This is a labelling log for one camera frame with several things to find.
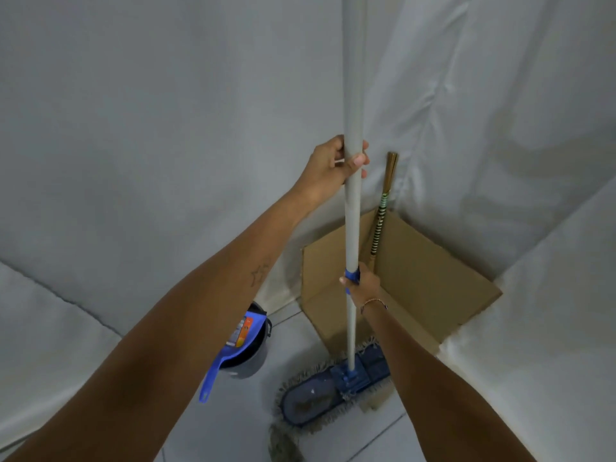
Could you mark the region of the person's left hand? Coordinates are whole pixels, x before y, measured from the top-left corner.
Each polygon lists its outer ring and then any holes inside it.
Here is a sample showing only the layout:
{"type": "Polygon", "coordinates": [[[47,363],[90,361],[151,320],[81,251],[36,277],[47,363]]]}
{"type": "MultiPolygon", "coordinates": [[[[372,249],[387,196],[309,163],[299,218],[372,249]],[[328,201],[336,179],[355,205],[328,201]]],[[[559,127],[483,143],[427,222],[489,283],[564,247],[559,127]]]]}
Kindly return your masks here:
{"type": "MultiPolygon", "coordinates": [[[[368,148],[369,143],[364,140],[359,153],[366,153],[368,148]]],[[[350,158],[345,157],[344,150],[343,135],[336,135],[315,147],[303,173],[291,189],[291,194],[307,210],[314,210],[331,199],[349,180],[342,184],[335,175],[335,162],[350,158]]]]}

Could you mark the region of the blue plastic dustpan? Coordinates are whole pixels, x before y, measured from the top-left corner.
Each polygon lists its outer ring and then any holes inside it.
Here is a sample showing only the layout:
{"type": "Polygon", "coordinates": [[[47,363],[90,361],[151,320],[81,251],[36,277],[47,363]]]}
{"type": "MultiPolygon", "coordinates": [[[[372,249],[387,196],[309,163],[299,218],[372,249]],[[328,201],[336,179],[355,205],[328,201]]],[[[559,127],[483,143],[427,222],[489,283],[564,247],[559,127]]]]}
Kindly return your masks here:
{"type": "Polygon", "coordinates": [[[247,311],[236,326],[231,337],[214,358],[198,393],[198,400],[201,403],[205,403],[209,399],[218,372],[220,371],[220,366],[227,360],[242,353],[242,351],[250,345],[256,333],[259,331],[258,319],[263,320],[262,317],[257,317],[254,313],[247,311]]]}

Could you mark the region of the black plastic bucket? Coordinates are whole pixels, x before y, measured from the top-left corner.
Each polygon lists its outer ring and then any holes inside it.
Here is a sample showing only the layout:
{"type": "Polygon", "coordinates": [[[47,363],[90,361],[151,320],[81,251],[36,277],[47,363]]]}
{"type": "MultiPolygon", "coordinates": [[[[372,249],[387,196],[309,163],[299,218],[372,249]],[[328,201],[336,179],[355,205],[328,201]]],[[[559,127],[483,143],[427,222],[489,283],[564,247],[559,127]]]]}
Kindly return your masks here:
{"type": "Polygon", "coordinates": [[[254,313],[258,319],[259,331],[246,349],[236,357],[224,362],[220,368],[229,376],[238,380],[245,380],[256,374],[263,366],[267,357],[267,341],[272,334],[272,322],[264,310],[257,302],[253,301],[248,312],[254,313]]]}

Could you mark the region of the brown cardboard box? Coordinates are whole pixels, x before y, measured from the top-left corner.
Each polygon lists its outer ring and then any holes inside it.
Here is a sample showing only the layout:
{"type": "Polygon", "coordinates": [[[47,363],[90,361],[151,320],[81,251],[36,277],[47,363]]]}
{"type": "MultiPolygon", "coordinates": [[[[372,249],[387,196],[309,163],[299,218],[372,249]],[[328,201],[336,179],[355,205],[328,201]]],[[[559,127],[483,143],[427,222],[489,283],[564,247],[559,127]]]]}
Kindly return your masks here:
{"type": "MultiPolygon", "coordinates": [[[[347,350],[345,227],[303,248],[302,309],[331,356],[347,350]]],[[[392,211],[384,221],[374,271],[389,312],[428,352],[491,306],[502,292],[392,211]]]]}

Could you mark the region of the person's right hand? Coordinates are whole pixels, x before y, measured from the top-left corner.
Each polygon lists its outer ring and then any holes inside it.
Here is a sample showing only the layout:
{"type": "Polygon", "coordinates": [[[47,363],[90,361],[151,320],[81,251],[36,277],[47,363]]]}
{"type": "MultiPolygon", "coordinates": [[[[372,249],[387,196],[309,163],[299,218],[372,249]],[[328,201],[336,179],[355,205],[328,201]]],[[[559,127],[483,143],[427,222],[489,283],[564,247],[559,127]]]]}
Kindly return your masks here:
{"type": "Polygon", "coordinates": [[[356,309],[363,314],[364,309],[369,305],[379,305],[387,309],[388,306],[381,299],[380,278],[363,262],[358,263],[358,269],[350,273],[345,271],[344,275],[355,282],[355,291],[350,296],[356,309]]]}

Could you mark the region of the white fabric backdrop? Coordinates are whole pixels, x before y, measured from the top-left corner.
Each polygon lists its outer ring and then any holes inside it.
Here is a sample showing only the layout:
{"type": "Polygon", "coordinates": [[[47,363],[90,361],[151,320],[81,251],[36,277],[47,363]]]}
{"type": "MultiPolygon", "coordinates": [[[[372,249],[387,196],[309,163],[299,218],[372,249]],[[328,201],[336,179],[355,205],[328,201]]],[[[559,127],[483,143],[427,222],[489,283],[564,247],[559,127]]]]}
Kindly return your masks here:
{"type": "MultiPolygon", "coordinates": [[[[440,345],[616,462],[616,0],[367,0],[361,210],[500,288],[440,345]]],[[[0,0],[0,452],[343,131],[342,0],[0,0]]]]}

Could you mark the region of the white-handled blue mop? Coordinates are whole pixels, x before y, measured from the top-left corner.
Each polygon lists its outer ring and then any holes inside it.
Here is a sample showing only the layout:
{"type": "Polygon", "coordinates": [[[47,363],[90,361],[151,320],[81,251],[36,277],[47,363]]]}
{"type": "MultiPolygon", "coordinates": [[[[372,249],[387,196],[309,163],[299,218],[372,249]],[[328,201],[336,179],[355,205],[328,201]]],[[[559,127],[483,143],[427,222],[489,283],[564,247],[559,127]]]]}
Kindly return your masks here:
{"type": "MultiPolygon", "coordinates": [[[[363,151],[367,0],[342,0],[344,156],[363,151]]],[[[278,390],[269,429],[271,462],[305,462],[298,437],[313,434],[390,380],[374,339],[357,345],[358,307],[346,299],[346,351],[300,372],[278,390]]]]}

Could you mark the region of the person's left forearm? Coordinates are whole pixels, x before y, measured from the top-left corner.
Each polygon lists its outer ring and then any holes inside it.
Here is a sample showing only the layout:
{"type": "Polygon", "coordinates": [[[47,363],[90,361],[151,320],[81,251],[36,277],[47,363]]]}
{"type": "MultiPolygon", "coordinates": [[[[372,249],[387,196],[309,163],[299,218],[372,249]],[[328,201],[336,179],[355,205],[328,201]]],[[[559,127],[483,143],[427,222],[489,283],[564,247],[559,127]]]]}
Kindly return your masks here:
{"type": "Polygon", "coordinates": [[[331,197],[296,184],[174,286],[5,462],[153,462],[297,225],[331,197]]]}

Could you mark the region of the person's right forearm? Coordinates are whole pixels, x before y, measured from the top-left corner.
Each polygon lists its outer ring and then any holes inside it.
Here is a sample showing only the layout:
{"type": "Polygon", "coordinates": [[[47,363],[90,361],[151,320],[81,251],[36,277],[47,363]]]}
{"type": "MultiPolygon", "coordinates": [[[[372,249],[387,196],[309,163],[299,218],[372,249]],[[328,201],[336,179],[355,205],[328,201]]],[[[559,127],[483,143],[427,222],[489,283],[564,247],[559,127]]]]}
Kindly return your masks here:
{"type": "Polygon", "coordinates": [[[492,406],[379,305],[362,314],[389,366],[426,462],[536,462],[492,406]]]}

